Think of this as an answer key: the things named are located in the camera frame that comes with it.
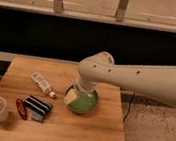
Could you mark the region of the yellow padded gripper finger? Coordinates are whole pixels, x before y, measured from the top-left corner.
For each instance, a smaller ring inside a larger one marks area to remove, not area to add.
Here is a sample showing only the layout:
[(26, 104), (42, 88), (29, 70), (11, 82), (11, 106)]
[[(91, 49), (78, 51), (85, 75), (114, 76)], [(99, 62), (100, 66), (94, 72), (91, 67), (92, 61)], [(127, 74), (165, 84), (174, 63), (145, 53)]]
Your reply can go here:
[(76, 92), (73, 89), (70, 89), (69, 92), (66, 94), (64, 101), (66, 104), (70, 104), (76, 99), (77, 99)]

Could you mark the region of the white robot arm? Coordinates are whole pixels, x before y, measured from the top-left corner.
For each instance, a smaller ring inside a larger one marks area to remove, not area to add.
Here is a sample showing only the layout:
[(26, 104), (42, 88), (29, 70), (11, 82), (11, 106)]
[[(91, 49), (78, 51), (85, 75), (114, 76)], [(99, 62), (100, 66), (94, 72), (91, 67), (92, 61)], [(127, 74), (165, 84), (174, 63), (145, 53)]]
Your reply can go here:
[(78, 64), (78, 76), (64, 99), (69, 105), (92, 93), (98, 83), (132, 90), (176, 107), (176, 66), (116, 65), (108, 52), (96, 53)]

